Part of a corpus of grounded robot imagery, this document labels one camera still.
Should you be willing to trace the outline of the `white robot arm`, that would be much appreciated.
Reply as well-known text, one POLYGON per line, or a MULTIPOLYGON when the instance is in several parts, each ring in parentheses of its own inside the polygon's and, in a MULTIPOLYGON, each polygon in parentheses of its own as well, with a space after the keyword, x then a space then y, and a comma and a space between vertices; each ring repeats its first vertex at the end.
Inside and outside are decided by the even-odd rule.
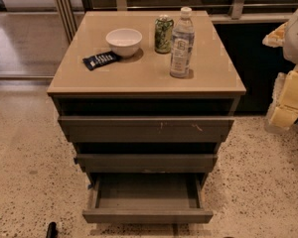
POLYGON ((267 132, 283 133, 298 121, 298 9, 286 23, 266 35, 262 43, 281 47, 284 58, 295 64, 287 74, 278 73, 265 117, 267 132))

